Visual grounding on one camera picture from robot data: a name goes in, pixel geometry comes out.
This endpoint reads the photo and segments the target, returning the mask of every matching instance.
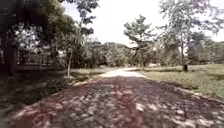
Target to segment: paved path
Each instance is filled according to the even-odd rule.
[[[29,106],[12,128],[223,128],[224,104],[118,70]]]

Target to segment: sky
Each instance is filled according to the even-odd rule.
[[[130,40],[123,34],[124,24],[132,22],[141,14],[146,17],[146,23],[152,26],[162,26],[166,20],[159,13],[160,0],[100,0],[99,8],[95,9],[92,15],[97,18],[91,27],[94,29],[92,37],[101,42],[116,42],[130,46]],[[224,8],[224,0],[211,0],[211,4],[219,8]],[[65,13],[75,20],[79,19],[79,14],[74,5],[63,3]],[[224,40],[224,30],[218,35],[207,33],[215,41]]]

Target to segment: lawn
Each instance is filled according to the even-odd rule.
[[[72,69],[72,78],[66,77],[66,71],[23,71],[11,80],[0,75],[0,110],[11,112],[24,105],[33,104],[77,82],[97,77],[110,70],[115,69]]]
[[[224,100],[224,65],[189,66],[189,72],[181,67],[154,67],[141,71],[149,79],[170,83],[209,97]]]

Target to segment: green foliage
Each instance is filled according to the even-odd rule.
[[[210,30],[217,33],[224,23],[219,18],[222,10],[211,6],[209,0],[162,0],[160,8],[164,17],[168,18],[165,31],[172,35],[171,38],[177,39],[176,44],[181,48],[182,65],[186,64],[184,49],[190,46],[193,31]],[[202,20],[199,18],[202,15],[210,18]]]
[[[152,30],[150,29],[151,24],[145,24],[146,18],[142,15],[138,19],[135,19],[132,23],[126,23],[124,34],[132,40],[138,47],[146,47],[150,42]]]

